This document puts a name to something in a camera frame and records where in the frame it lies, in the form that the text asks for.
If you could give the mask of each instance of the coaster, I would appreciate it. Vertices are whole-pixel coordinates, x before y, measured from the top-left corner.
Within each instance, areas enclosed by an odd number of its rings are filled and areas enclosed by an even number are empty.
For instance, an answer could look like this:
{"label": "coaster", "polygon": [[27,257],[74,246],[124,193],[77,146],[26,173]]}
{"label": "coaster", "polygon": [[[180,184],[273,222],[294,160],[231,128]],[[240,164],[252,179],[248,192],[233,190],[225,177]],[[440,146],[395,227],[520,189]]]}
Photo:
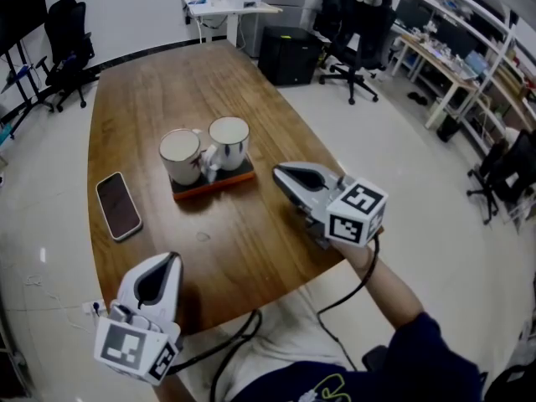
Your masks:
{"label": "coaster", "polygon": [[254,177],[255,170],[253,168],[253,164],[248,157],[245,157],[245,160],[242,162],[242,164],[235,170],[219,170],[217,172],[216,179],[212,183],[209,183],[209,180],[205,177],[203,173],[201,173],[201,176],[199,176],[197,182],[189,186],[183,186],[181,184],[178,184],[171,178],[169,178],[169,182],[171,183],[173,198],[175,199],[175,201],[178,201],[180,199],[193,197],[201,193],[208,193],[215,190],[219,190],[225,186],[240,183]]}

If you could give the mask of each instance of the wooden table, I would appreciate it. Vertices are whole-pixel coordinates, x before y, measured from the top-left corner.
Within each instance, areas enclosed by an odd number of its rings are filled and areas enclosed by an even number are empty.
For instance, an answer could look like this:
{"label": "wooden table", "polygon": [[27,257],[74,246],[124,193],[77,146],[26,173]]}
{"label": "wooden table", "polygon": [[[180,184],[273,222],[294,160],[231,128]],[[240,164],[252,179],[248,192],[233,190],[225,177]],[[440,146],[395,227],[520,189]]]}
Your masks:
{"label": "wooden table", "polygon": [[[250,125],[256,178],[175,203],[158,154],[162,136],[180,127],[206,129],[227,115]],[[106,305],[128,270],[170,250],[183,257],[177,319],[187,334],[262,307],[336,265],[340,254],[310,240],[303,217],[272,180],[271,169],[285,161],[319,162],[343,173],[276,88],[227,41],[104,71],[91,122],[87,192]],[[110,237],[95,194],[95,185],[116,171],[144,222],[122,243]]]}
{"label": "wooden table", "polygon": [[[415,82],[415,79],[419,74],[420,70],[422,69],[423,65],[425,64],[425,62],[428,62],[434,67],[436,67],[451,82],[451,88],[448,90],[443,100],[441,100],[441,103],[437,106],[434,113],[432,113],[432,115],[428,118],[428,121],[426,121],[425,123],[425,127],[430,128],[432,124],[436,121],[436,119],[439,117],[439,115],[443,112],[443,110],[445,110],[446,105],[454,96],[458,88],[464,88],[469,91],[476,91],[477,87],[471,80],[464,80],[457,73],[449,69],[436,56],[431,54],[427,49],[423,48],[419,41],[414,37],[408,34],[402,34],[400,36],[400,41],[404,44],[404,48],[400,52],[400,55],[398,57],[399,60],[393,68],[393,76],[396,75],[396,72],[399,70],[400,66],[404,62],[404,58],[408,49],[412,48],[417,54],[419,54],[420,60],[415,61],[415,66],[410,71],[410,73],[412,74],[411,81]],[[467,96],[467,99],[460,106],[460,108],[463,108],[469,102],[470,99],[471,94]]]}

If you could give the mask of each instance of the smartphone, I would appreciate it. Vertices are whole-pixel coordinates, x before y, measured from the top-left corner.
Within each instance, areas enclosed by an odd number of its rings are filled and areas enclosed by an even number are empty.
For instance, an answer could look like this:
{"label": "smartphone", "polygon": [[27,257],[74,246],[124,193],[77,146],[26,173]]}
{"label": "smartphone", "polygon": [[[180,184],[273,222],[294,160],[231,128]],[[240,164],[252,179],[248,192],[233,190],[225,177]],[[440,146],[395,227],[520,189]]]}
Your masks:
{"label": "smartphone", "polygon": [[142,228],[142,218],[121,173],[98,182],[96,191],[111,238],[122,241]]}

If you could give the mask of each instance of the white floor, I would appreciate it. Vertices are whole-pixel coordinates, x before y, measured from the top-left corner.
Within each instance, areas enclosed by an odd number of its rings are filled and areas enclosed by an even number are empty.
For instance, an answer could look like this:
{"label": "white floor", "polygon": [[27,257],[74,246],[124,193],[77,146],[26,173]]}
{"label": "white floor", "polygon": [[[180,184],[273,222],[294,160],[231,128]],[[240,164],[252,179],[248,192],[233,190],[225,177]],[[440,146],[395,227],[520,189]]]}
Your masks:
{"label": "white floor", "polygon": [[[389,193],[381,237],[383,259],[415,290],[446,341],[497,375],[533,307],[534,230],[517,235],[500,220],[482,225],[469,201],[467,169],[478,162],[461,135],[441,143],[422,126],[425,110],[405,98],[402,80],[375,82],[380,101],[345,83],[282,88],[281,93],[353,176]],[[8,141],[0,190],[0,286],[17,344],[43,402],[154,401],[149,386],[112,373],[92,358],[95,323],[81,303],[99,299],[87,218],[86,165],[96,85],[80,109],[34,111]],[[392,101],[402,106],[395,107]],[[27,286],[39,274],[42,286]],[[317,306],[345,295],[357,278],[342,263],[310,283]],[[45,291],[58,296],[65,310]],[[89,332],[74,328],[69,319]],[[392,335],[365,293],[327,314],[327,325],[351,356]]]}

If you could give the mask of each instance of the navy blue shirt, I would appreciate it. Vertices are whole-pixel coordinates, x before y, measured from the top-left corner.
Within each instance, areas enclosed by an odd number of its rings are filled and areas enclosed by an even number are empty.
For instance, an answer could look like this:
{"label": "navy blue shirt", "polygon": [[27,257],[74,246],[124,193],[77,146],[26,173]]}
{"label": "navy blue shirt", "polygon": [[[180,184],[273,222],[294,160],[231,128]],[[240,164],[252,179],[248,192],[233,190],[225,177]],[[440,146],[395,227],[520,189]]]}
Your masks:
{"label": "navy blue shirt", "polygon": [[307,392],[307,401],[479,402],[481,389],[477,366],[449,350],[439,325],[422,313],[394,334],[378,371],[297,362],[260,377],[233,402],[298,402]]}

